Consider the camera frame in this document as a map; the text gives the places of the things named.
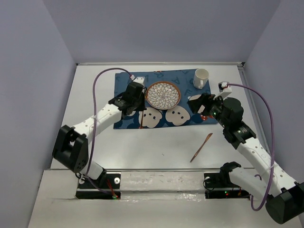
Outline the copper fork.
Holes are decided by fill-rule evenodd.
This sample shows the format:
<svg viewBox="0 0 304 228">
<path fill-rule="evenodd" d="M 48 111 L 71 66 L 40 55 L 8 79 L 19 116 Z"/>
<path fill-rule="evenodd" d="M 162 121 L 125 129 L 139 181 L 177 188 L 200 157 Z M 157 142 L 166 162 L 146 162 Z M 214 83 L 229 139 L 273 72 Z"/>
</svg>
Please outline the copper fork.
<svg viewBox="0 0 304 228">
<path fill-rule="evenodd" d="M 143 110 L 142 110 L 142 117 L 141 117 L 141 122 L 140 122 L 140 128 L 139 129 L 143 128 L 143 117 L 144 117 L 144 111 L 146 110 L 145 103 L 146 103 L 146 99 L 147 99 L 147 87 L 144 88 L 143 93 L 144 93 L 144 101 L 143 101 Z"/>
</svg>

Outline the blue cartoon placemat cloth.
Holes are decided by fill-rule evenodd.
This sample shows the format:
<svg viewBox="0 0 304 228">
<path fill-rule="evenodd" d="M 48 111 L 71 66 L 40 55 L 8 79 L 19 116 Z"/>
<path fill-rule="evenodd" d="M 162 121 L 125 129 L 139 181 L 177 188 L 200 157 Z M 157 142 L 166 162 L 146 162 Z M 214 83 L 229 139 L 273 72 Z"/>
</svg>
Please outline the blue cartoon placemat cloth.
<svg viewBox="0 0 304 228">
<path fill-rule="evenodd" d="M 187 104 L 190 99 L 198 98 L 202 93 L 211 93 L 209 83 L 202 89 L 197 89 L 193 85 L 195 69 L 182 70 L 161 70 L 153 72 L 132 72 L 135 77 L 144 76 L 145 86 L 149 87 L 153 83 L 166 81 L 176 85 L 181 94 L 180 102 L 171 110 L 158 110 L 145 103 L 146 110 L 143 117 L 143 128 L 166 128 L 187 125 L 207 125 L 216 124 L 217 121 L 211 116 L 193 114 Z M 133 111 L 123 120 L 116 122 L 113 126 L 115 130 L 139 129 L 142 112 Z"/>
</svg>

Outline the white mug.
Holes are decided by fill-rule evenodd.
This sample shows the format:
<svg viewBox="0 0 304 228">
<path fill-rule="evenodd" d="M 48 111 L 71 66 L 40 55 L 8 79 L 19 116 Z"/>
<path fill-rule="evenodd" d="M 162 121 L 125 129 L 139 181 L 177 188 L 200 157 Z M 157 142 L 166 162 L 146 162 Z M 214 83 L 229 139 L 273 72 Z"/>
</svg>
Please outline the white mug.
<svg viewBox="0 0 304 228">
<path fill-rule="evenodd" d="M 209 72 L 206 69 L 196 69 L 193 78 L 193 85 L 197 89 L 202 89 L 209 80 Z"/>
</svg>

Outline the floral patterned plate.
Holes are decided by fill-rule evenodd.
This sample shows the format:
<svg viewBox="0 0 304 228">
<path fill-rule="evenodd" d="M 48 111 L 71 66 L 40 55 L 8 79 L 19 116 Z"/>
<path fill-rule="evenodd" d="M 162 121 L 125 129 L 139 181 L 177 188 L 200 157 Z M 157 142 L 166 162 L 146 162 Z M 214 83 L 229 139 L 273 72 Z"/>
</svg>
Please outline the floral patterned plate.
<svg viewBox="0 0 304 228">
<path fill-rule="evenodd" d="M 180 98 L 179 88 L 170 82 L 156 82 L 147 89 L 146 100 L 148 104 L 158 110 L 174 108 L 180 102 Z"/>
</svg>

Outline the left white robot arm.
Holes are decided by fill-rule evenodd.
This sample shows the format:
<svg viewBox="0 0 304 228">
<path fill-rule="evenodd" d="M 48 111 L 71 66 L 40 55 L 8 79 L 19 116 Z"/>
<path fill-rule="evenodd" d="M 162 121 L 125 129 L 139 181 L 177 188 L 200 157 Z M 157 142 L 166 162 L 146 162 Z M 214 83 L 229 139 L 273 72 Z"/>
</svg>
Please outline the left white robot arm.
<svg viewBox="0 0 304 228">
<path fill-rule="evenodd" d="M 73 173 L 80 173 L 90 184 L 101 188 L 106 170 L 93 161 L 95 138 L 112 124 L 124 119 L 133 111 L 145 109 L 145 78 L 137 77 L 126 90 L 111 99 L 99 112 L 72 127 L 59 129 L 52 156 Z"/>
</svg>

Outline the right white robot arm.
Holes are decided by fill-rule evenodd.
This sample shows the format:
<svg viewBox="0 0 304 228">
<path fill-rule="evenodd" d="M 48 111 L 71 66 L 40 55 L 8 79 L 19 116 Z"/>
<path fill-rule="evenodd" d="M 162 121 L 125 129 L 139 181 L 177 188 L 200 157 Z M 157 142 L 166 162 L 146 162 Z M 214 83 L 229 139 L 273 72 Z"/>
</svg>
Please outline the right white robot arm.
<svg viewBox="0 0 304 228">
<path fill-rule="evenodd" d="M 244 109 L 235 98 L 203 93 L 187 102 L 197 114 L 212 116 L 222 127 L 223 135 L 242 154 L 261 176 L 246 173 L 240 166 L 225 170 L 218 176 L 223 186 L 240 186 L 259 201 L 265 200 L 269 216 L 284 224 L 304 211 L 304 185 L 288 175 L 263 148 L 256 134 L 243 122 Z"/>
</svg>

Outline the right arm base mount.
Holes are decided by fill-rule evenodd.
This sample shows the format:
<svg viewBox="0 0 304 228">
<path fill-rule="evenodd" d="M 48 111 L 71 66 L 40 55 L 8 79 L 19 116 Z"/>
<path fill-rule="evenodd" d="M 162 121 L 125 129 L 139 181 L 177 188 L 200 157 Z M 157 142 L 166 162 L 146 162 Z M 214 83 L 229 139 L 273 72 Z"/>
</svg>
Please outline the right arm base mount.
<svg viewBox="0 0 304 228">
<path fill-rule="evenodd" d="M 250 194 L 238 185 L 220 180 L 220 174 L 216 172 L 204 173 L 203 187 L 208 200 L 250 198 Z"/>
</svg>

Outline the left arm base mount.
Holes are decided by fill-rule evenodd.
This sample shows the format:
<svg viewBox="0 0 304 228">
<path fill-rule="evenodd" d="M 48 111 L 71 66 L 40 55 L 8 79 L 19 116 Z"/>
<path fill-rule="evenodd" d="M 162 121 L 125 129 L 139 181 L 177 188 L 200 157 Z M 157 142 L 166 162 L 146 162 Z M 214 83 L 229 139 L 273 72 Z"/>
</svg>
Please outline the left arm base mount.
<svg viewBox="0 0 304 228">
<path fill-rule="evenodd" d="M 121 173 L 108 171 L 105 178 L 92 180 L 93 184 L 82 174 L 78 178 L 75 197 L 80 200 L 119 200 L 121 197 Z"/>
</svg>

